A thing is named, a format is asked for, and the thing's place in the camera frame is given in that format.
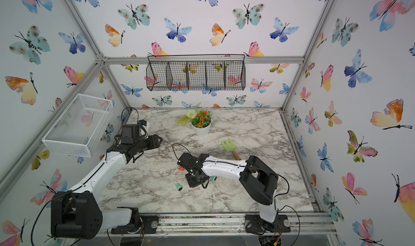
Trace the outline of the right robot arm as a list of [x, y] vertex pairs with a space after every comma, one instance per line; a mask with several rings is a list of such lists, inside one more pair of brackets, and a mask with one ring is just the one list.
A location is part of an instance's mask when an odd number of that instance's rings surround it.
[[208, 154], [194, 157], [183, 153], [177, 164], [186, 170], [191, 188], [206, 188], [213, 176], [237, 180], [250, 197], [259, 204], [258, 215], [245, 216], [245, 231], [255, 235], [289, 233], [291, 228], [286, 215], [276, 207], [279, 175], [261, 159], [250, 156], [247, 160], [226, 160]]

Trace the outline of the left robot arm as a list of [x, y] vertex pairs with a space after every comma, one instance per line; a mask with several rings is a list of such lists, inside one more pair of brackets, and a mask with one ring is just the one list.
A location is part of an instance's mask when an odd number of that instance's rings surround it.
[[99, 232], [113, 229], [121, 234], [143, 234], [144, 222], [137, 208], [118, 207], [103, 211], [98, 199], [104, 188], [125, 165], [135, 162], [145, 151], [159, 148], [163, 139], [149, 135], [149, 122], [122, 126], [116, 142], [104, 159], [67, 192], [57, 192], [51, 206], [52, 238], [90, 240]]

